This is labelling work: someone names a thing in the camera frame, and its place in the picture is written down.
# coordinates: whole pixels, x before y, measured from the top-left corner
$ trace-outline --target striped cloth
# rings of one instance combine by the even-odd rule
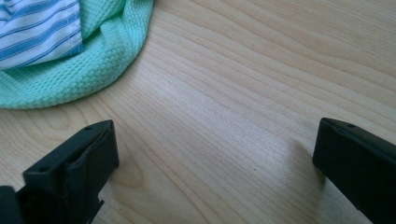
[[[82,51],[78,0],[0,0],[0,70]]]

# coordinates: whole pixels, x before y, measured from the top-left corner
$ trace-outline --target textured fabric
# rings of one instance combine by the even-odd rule
[[[0,1],[0,70],[82,51],[77,0]]]
[[[80,0],[84,51],[46,63],[0,71],[0,107],[57,105],[112,83],[141,49],[152,0]]]

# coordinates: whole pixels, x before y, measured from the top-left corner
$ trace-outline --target green cloth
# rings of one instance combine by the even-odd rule
[[[80,0],[84,51],[0,71],[0,107],[39,108],[76,100],[119,77],[141,50],[153,0]]]

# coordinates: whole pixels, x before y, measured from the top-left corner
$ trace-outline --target black plastic part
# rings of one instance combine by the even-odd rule
[[[87,126],[23,172],[26,186],[0,188],[1,224],[87,224],[119,166],[112,120]]]
[[[375,224],[396,224],[396,146],[340,120],[322,119],[313,163]]]

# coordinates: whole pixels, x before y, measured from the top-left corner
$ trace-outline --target wood grain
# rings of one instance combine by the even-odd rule
[[[110,87],[0,110],[0,185],[82,127],[116,123],[94,223],[370,223],[312,165],[322,117],[396,144],[396,3],[158,0]]]

